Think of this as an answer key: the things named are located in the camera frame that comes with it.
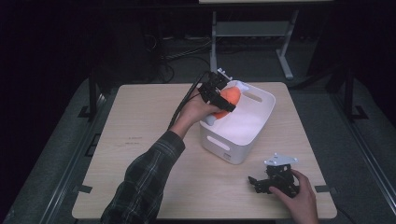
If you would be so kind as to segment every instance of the flannel shirt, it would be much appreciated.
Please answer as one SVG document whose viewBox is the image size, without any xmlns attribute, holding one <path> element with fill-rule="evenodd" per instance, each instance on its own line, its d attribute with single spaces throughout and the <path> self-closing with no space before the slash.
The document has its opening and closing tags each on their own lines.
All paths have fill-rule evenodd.
<svg viewBox="0 0 396 224">
<path fill-rule="evenodd" d="M 167 131 L 152 147 L 128 167 L 124 181 L 105 212 L 102 223 L 154 223 L 163 200 L 169 173 L 185 145 Z"/>
</svg>

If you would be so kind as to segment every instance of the human hand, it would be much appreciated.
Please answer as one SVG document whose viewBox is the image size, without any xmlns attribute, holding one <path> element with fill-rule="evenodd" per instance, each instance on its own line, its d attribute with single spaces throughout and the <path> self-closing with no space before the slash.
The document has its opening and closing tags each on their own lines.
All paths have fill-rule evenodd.
<svg viewBox="0 0 396 224">
<path fill-rule="evenodd" d="M 220 109 L 205 103 L 198 89 L 195 89 L 191 93 L 190 100 L 181 109 L 175 124 L 169 130 L 183 138 L 194 123 L 215 112 L 220 112 Z"/>
<path fill-rule="evenodd" d="M 317 199 L 308 177 L 296 170 L 291 170 L 291 172 L 300 183 L 300 191 L 294 198 L 290 198 L 275 187 L 270 187 L 269 190 L 289 208 L 291 217 L 296 223 L 318 224 Z"/>
</svg>

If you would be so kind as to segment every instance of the metal frame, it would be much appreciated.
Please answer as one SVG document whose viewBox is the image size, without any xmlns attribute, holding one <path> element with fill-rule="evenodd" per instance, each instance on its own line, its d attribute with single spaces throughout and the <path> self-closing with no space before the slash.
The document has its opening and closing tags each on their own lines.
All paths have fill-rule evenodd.
<svg viewBox="0 0 396 224">
<path fill-rule="evenodd" d="M 280 49 L 276 50 L 276 56 L 282 66 L 285 78 L 293 79 L 286 51 L 289 46 L 291 35 L 297 21 L 299 10 L 294 10 L 290 21 L 217 21 L 216 11 L 213 12 L 212 20 L 212 50 L 210 52 L 210 71 L 218 70 L 216 57 L 216 42 L 218 36 L 283 36 L 285 40 Z"/>
</svg>

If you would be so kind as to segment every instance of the table surface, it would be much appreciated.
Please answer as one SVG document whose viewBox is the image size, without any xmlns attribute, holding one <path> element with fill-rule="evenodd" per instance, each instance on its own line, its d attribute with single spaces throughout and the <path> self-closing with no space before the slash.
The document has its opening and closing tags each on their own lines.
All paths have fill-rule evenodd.
<svg viewBox="0 0 396 224">
<path fill-rule="evenodd" d="M 275 195 L 255 192 L 248 176 L 266 179 L 264 160 L 274 153 L 295 157 L 292 168 L 312 186 L 326 185 L 304 127 L 283 83 L 249 83 L 276 98 L 273 113 L 246 160 L 233 165 L 201 147 L 199 123 L 184 141 L 186 149 L 165 186 L 158 218 L 277 219 L 289 218 Z M 126 85 L 119 89 L 73 208 L 75 218 L 99 218 L 123 180 L 128 165 L 166 130 L 191 84 Z M 329 192 L 316 193 L 320 218 L 333 218 Z"/>
</svg>

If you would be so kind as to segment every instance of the white container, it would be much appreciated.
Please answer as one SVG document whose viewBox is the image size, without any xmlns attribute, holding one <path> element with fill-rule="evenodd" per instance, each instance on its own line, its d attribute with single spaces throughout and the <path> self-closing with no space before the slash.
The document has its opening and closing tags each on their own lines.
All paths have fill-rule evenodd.
<svg viewBox="0 0 396 224">
<path fill-rule="evenodd" d="M 270 92 L 244 84 L 249 90 L 242 93 L 233 112 L 212 126 L 200 121 L 202 146 L 232 164 L 240 164 L 248 156 L 276 102 Z"/>
</svg>

